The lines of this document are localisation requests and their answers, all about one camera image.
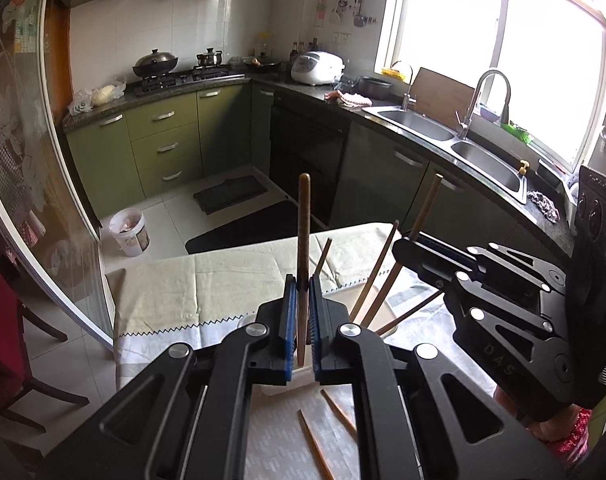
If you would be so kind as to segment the pink sleeve right forearm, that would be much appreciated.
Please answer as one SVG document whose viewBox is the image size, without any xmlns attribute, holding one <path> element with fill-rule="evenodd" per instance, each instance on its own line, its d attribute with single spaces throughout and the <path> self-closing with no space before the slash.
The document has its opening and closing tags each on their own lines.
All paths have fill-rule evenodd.
<svg viewBox="0 0 606 480">
<path fill-rule="evenodd" d="M 574 469 L 588 455 L 591 413 L 587 408 L 579 408 L 576 422 L 565 437 L 544 442 L 545 447 L 560 460 L 566 471 Z"/>
</svg>

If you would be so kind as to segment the person's right hand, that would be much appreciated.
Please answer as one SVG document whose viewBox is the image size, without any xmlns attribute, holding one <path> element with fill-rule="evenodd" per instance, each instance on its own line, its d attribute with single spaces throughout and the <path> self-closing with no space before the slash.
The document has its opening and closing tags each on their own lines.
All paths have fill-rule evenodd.
<svg viewBox="0 0 606 480">
<path fill-rule="evenodd" d="M 513 417 L 519 414 L 516 403 L 500 387 L 497 387 L 494 391 L 494 400 Z M 572 404 L 545 422 L 532 422 L 527 429 L 534 437 L 544 442 L 564 440 L 574 429 L 579 414 L 580 407 Z"/>
</svg>

